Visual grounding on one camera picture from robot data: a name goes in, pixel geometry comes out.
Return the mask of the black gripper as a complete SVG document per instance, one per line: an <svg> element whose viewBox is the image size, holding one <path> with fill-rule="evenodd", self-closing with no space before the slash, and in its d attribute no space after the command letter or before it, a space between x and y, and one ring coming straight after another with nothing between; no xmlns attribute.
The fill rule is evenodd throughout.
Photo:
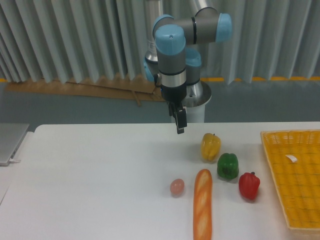
<svg viewBox="0 0 320 240"><path fill-rule="evenodd" d="M187 114L183 106L175 107L187 95L187 85L182 84L177 87L161 85L161 96L168 102L169 116L175 118L177 134L183 134L187 127Z"/></svg>

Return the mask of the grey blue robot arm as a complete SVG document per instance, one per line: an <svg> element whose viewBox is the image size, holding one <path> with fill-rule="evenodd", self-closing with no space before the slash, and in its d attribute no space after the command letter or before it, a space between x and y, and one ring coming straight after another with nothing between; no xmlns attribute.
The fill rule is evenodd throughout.
<svg viewBox="0 0 320 240"><path fill-rule="evenodd" d="M160 89L178 134L188 123L202 123L212 91L201 82L202 57L195 45L222 43L232 37L228 13L218 12L208 0L191 0L194 14L174 18L164 13L161 0L145 0L148 49L143 67L146 78Z"/></svg>

